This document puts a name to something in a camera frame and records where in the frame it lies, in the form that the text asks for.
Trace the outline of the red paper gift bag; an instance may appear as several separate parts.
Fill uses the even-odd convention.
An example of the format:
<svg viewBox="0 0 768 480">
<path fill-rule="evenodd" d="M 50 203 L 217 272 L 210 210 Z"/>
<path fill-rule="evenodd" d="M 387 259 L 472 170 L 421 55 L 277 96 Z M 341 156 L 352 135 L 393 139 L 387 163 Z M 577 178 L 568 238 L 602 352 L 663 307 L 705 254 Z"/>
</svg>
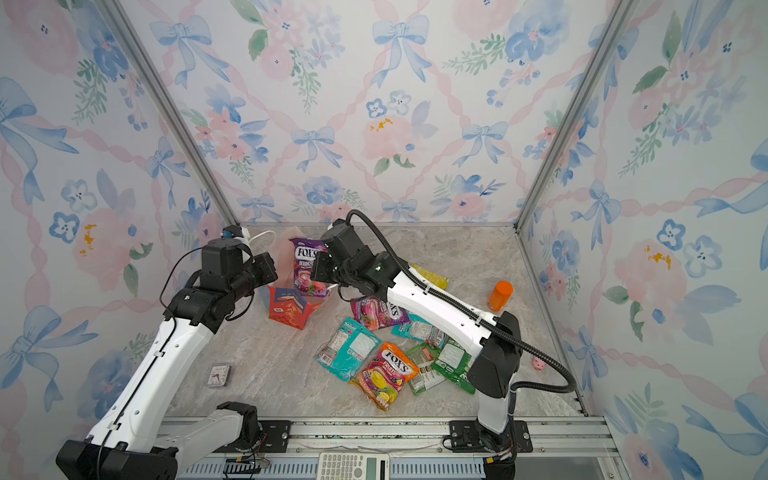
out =
<svg viewBox="0 0 768 480">
<path fill-rule="evenodd" d="M 304 330 L 309 319 L 330 298 L 314 298 L 302 296 L 294 288 L 294 248 L 290 239 L 294 237 L 308 238 L 298 227 L 288 227 L 279 232 L 271 245 L 269 253 L 275 260 L 278 279 L 270 283 L 265 290 L 265 305 L 268 318 L 283 325 Z"/>
</svg>

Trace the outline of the orange Fox's fruits candy bag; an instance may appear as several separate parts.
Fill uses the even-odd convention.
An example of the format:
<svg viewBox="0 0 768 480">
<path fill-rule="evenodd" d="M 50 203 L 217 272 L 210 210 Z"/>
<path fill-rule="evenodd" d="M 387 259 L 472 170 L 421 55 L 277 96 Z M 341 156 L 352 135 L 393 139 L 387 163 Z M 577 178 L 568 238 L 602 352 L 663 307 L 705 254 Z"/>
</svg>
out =
<svg viewBox="0 0 768 480">
<path fill-rule="evenodd" d="M 374 358 L 350 383 L 376 406 L 387 411 L 403 387 L 416 377 L 419 367 L 396 345 L 384 342 Z"/>
</svg>

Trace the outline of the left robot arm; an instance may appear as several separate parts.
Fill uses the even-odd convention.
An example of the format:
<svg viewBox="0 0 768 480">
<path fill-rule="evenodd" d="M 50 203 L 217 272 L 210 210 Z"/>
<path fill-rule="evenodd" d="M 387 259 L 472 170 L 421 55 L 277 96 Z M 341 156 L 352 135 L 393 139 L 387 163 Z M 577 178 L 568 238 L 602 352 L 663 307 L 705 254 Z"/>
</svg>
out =
<svg viewBox="0 0 768 480">
<path fill-rule="evenodd" d="M 68 479 L 175 479 L 221 447 L 247 454 L 265 435 L 256 407 L 225 402 L 169 437 L 158 435 L 166 411 L 195 359 L 238 301 L 277 280 L 267 252 L 253 254 L 241 238 L 201 249 L 202 266 L 164 308 L 158 334 L 137 371 L 82 440 L 68 440 L 56 465 Z"/>
</svg>

